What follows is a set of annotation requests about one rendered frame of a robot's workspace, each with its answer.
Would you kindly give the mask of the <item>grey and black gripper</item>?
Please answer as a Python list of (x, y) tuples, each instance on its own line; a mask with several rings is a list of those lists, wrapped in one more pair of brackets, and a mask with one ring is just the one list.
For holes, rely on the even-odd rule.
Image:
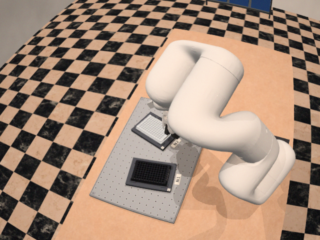
[[(164, 131), (164, 134), (166, 134), (166, 135), (169, 135), (169, 134), (171, 134), (171, 136), (173, 137), (173, 138), (175, 138), (175, 139), (179, 139), (180, 137), (177, 135), (177, 134), (175, 134), (172, 130), (171, 130), (171, 128), (169, 127), (169, 125), (168, 125), (168, 112), (169, 111), (162, 111), (162, 127), (163, 127), (163, 129), (165, 129), (165, 131)], [(164, 128), (165, 127), (165, 128)]]

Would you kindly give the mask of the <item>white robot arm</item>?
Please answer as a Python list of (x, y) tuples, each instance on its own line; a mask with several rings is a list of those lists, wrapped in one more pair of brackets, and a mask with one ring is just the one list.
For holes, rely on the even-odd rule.
[(243, 64), (230, 51), (176, 40), (147, 76), (147, 105), (168, 111), (168, 125), (182, 139), (232, 153), (219, 171), (220, 184), (231, 195), (261, 205), (288, 175), (296, 155), (255, 113), (220, 116), (243, 76)]

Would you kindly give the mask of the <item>white label reading n1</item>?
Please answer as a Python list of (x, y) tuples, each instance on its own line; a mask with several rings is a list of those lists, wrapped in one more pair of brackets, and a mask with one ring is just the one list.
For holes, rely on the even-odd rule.
[(181, 174), (176, 174), (174, 185), (180, 185)]

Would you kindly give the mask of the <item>cream label reading n2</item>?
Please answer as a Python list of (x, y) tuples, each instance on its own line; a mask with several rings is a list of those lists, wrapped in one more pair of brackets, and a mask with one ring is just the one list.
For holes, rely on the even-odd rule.
[(181, 141), (182, 141), (181, 139), (176, 139), (171, 145), (171, 147), (175, 148)]

